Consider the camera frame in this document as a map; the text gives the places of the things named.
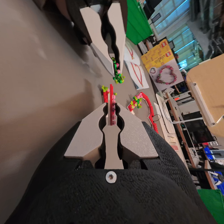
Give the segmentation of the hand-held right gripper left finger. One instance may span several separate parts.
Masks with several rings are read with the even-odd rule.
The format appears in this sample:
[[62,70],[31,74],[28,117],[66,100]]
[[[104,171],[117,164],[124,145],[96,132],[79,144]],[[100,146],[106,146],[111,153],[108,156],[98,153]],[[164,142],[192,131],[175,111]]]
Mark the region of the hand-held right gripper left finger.
[[106,126],[107,103],[87,115],[75,132],[65,158],[89,160],[95,168],[105,168],[106,146],[103,128]]

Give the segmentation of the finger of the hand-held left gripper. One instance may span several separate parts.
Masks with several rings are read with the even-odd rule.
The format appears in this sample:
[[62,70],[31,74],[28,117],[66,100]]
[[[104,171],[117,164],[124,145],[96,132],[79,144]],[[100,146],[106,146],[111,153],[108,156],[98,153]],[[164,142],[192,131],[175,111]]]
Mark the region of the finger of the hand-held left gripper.
[[112,1],[107,11],[111,36],[111,50],[122,72],[127,31],[127,1]]
[[115,77],[113,62],[108,53],[108,45],[102,37],[102,21],[100,15],[91,7],[81,8],[80,13],[91,38],[91,50],[109,74]]

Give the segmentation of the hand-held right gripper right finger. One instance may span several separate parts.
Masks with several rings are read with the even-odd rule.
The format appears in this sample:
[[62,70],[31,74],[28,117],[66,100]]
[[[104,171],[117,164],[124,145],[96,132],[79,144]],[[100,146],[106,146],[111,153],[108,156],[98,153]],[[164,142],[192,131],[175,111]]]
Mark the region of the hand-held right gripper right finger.
[[121,104],[116,103],[119,159],[133,161],[158,158],[158,153],[142,121]]

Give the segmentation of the red and pink lego strip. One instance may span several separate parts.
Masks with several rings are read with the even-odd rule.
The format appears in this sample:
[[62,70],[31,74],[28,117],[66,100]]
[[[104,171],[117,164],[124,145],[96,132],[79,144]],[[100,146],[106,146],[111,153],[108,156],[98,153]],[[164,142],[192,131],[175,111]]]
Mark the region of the red and pink lego strip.
[[116,125],[116,107],[115,107],[115,98],[113,85],[110,84],[109,92],[108,92],[108,125],[114,126]]

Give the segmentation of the green lego vine piece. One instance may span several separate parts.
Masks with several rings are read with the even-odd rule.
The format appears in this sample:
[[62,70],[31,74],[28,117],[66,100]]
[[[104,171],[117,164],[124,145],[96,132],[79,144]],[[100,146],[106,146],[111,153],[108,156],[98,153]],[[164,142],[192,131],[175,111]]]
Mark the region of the green lego vine piece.
[[111,57],[113,61],[113,68],[114,68],[114,77],[113,80],[115,81],[116,84],[122,84],[124,83],[124,78],[123,74],[121,73],[120,64],[116,62],[115,57]]

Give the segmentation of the person's left forearm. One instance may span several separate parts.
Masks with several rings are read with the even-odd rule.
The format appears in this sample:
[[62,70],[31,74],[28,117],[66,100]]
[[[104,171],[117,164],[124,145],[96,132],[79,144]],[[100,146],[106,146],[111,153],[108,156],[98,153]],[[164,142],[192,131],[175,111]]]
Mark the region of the person's left forearm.
[[32,0],[32,2],[49,21],[74,24],[69,15],[66,0]]

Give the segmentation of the red lego heart section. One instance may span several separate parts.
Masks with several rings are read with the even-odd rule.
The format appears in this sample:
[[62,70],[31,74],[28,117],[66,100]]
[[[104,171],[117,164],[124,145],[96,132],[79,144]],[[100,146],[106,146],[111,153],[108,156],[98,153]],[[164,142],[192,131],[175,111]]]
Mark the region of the red lego heart section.
[[147,104],[147,107],[148,107],[148,110],[149,110],[148,120],[150,121],[153,130],[155,132],[159,133],[158,128],[157,128],[157,124],[153,120],[153,117],[155,116],[153,106],[152,106],[152,104],[151,104],[147,95],[145,95],[143,92],[140,92],[139,94],[135,95],[133,97],[133,100],[131,100],[131,102],[127,106],[127,109],[134,115],[135,114],[133,112],[134,108],[138,108],[138,109],[142,108],[142,105],[141,105],[142,100],[144,100]]

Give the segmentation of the small red lego leaf piece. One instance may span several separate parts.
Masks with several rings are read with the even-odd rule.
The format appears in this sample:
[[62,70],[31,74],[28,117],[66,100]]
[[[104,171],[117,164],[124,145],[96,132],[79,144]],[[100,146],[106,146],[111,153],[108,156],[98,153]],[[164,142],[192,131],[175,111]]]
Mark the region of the small red lego leaf piece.
[[104,85],[101,87],[101,94],[103,103],[108,103],[108,94],[110,93],[110,89]]

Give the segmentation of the lego instruction booklet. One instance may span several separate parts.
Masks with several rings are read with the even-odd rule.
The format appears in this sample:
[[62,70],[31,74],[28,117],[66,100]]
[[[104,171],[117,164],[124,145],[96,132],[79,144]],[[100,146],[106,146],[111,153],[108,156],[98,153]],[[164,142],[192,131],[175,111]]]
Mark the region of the lego instruction booklet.
[[140,65],[140,58],[127,41],[124,48],[124,64],[137,90],[149,88],[144,70]]

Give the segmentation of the yellow lego box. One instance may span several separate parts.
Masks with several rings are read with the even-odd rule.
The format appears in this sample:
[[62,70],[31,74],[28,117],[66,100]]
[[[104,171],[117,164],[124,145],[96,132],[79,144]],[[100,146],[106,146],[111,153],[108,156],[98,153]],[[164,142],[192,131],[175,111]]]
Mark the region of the yellow lego box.
[[158,91],[163,91],[184,81],[174,54],[165,38],[142,55],[141,60]]

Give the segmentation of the green plastic bin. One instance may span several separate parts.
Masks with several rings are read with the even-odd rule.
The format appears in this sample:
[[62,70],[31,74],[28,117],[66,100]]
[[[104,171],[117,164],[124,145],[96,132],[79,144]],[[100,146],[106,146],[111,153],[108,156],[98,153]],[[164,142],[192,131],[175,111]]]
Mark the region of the green plastic bin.
[[127,0],[126,37],[135,45],[151,36],[153,30],[139,2]]

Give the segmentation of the white printed mat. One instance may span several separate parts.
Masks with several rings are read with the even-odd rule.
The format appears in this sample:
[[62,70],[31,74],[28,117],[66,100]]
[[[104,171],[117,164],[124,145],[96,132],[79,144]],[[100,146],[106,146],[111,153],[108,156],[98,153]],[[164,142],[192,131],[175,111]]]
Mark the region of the white printed mat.
[[155,97],[157,99],[157,103],[154,103],[154,105],[156,109],[156,114],[159,116],[159,123],[161,125],[164,139],[178,154],[178,156],[181,158],[181,160],[183,161],[184,165],[187,168],[187,164],[186,164],[183,152],[181,150],[181,147],[180,147],[180,144],[174,129],[174,125],[169,115],[169,111],[167,109],[166,103],[164,99],[158,94],[155,94]]

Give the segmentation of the small printed card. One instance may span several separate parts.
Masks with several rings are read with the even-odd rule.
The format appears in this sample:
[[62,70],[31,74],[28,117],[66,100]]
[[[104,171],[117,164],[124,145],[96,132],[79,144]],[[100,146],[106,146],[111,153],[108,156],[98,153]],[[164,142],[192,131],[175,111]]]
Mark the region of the small printed card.
[[167,98],[167,97],[166,97],[166,93],[169,94],[169,95],[171,95],[174,91],[175,91],[174,88],[168,87],[168,88],[166,88],[166,89],[163,91],[162,96],[165,97],[165,98]]

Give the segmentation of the light wooden table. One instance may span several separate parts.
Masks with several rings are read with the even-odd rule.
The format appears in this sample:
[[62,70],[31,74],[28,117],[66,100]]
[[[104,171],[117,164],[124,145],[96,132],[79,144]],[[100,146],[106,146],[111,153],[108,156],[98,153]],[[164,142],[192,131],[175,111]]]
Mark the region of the light wooden table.
[[192,68],[186,81],[209,131],[223,138],[224,54]]

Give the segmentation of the green cloth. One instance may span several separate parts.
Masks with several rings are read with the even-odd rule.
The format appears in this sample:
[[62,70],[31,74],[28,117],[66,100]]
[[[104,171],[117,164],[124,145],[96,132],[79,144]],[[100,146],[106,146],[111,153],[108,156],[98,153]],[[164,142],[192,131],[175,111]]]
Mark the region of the green cloth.
[[198,194],[218,224],[224,223],[224,196],[220,189],[198,189]]

